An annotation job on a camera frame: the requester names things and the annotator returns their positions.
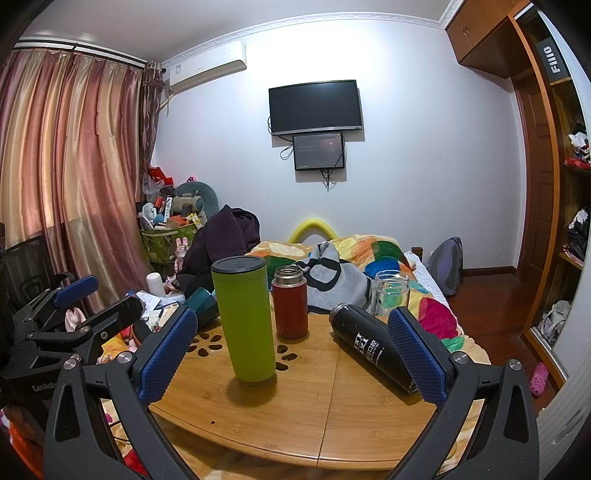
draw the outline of curtain rod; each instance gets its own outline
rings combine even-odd
[[[79,51],[81,53],[87,53],[90,55],[113,59],[126,63],[138,68],[144,68],[148,63],[146,60],[138,57],[133,57],[122,53],[120,51],[111,50],[110,48],[98,47],[96,45],[84,42],[78,42],[73,40],[64,40],[61,38],[45,38],[45,37],[21,37],[17,44],[14,46],[15,49],[22,48],[60,48],[62,50]]]

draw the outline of blue gripper pad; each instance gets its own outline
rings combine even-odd
[[[406,308],[392,310],[388,316],[388,332],[423,399],[440,407],[447,398],[446,372],[421,336],[410,325],[411,320],[422,329]]]
[[[57,309],[67,308],[98,289],[99,280],[94,275],[88,275],[60,290],[53,299],[53,306]]]
[[[174,325],[169,327],[168,323],[173,322],[174,319],[173,314],[166,322],[163,329],[165,337],[141,371],[138,397],[146,406],[162,399],[197,331],[197,316],[192,309],[184,309]],[[148,338],[160,333],[152,333]]]

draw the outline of striped curtain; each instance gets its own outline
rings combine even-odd
[[[148,62],[142,75],[139,112],[139,154],[142,161],[142,173],[148,172],[158,131],[158,111],[164,82],[162,65],[155,61]]]
[[[97,276],[96,312],[149,273],[141,195],[142,70],[63,50],[15,50],[0,69],[0,220],[7,246],[46,238],[55,271]]]

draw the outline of green tumbler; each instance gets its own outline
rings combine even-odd
[[[212,277],[234,373],[250,387],[263,386],[275,374],[267,264],[224,258],[212,265]]]

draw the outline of black bottle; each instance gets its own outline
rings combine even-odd
[[[388,325],[357,305],[341,303],[330,312],[335,334],[352,346],[409,394],[417,387],[404,366],[388,333]]]

